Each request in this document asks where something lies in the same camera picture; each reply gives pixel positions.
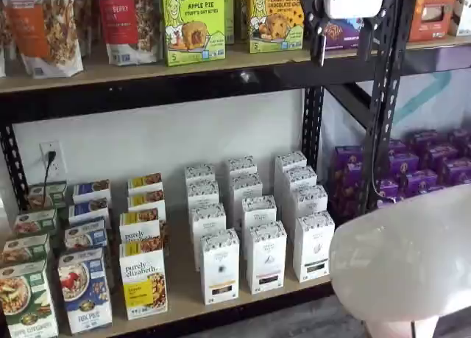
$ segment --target electrical outlet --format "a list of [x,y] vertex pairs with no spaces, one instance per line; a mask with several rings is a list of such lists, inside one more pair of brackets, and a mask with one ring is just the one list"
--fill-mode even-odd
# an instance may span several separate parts
[[48,181],[64,181],[66,180],[67,170],[65,168],[64,155],[59,141],[45,141],[39,144],[41,150],[41,157],[44,164],[44,169],[47,168],[48,158],[47,153],[51,151],[56,152],[56,157],[49,167]]

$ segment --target bobo's peanut butter chocolate chip box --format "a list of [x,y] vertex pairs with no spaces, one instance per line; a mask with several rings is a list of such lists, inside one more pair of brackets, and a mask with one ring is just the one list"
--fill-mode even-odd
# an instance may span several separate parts
[[302,48],[300,0],[249,0],[250,53]]
[[169,66],[225,58],[224,0],[163,0]]

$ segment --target gray floor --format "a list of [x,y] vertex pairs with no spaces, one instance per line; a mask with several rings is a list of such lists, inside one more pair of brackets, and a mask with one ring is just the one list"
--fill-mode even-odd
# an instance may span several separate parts
[[[186,338],[367,338],[336,297],[295,306]],[[440,319],[434,338],[471,338],[471,309]]]

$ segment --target orange box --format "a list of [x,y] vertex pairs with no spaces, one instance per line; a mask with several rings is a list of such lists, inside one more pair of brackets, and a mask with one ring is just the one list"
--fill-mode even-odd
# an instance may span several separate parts
[[450,26],[455,0],[417,0],[409,41],[444,37]]

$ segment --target shelf upright post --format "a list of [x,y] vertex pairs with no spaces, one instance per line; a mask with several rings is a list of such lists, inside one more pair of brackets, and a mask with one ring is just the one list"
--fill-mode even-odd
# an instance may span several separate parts
[[319,154],[323,104],[323,86],[306,88],[304,90],[301,150],[308,159],[308,164],[311,165],[315,171],[317,169],[317,157]]
[[28,209],[28,182],[24,174],[15,132],[11,124],[0,123],[0,146],[20,211]]
[[[415,2],[416,0],[397,0],[395,27],[392,27],[393,8],[388,11],[386,19],[383,21],[369,106],[374,117],[366,129],[357,215],[365,214],[367,210],[376,206],[377,197],[370,189],[372,168],[375,173],[376,189],[379,189],[380,179],[388,172],[389,138]],[[378,120],[376,126],[374,125],[375,119]],[[374,165],[372,165],[372,154],[375,156]]]

